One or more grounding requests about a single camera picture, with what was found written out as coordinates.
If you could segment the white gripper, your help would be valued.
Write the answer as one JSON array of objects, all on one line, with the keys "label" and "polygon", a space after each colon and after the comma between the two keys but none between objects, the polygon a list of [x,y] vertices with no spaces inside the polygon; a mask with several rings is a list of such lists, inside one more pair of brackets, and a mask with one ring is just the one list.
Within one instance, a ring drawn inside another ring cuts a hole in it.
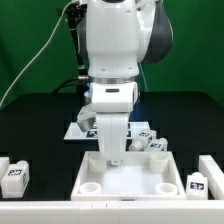
[{"label": "white gripper", "polygon": [[123,160],[129,116],[137,98],[136,82],[91,84],[91,103],[96,113],[99,150],[112,164],[120,164]]}]

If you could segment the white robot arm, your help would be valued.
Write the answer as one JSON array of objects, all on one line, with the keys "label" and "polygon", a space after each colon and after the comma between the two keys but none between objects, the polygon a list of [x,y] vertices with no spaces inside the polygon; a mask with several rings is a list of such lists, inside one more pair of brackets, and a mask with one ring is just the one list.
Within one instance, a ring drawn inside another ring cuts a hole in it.
[{"label": "white robot arm", "polygon": [[163,0],[79,0],[79,52],[89,61],[90,104],[79,119],[96,121],[99,150],[123,160],[130,113],[138,98],[139,63],[157,63],[172,48]]}]

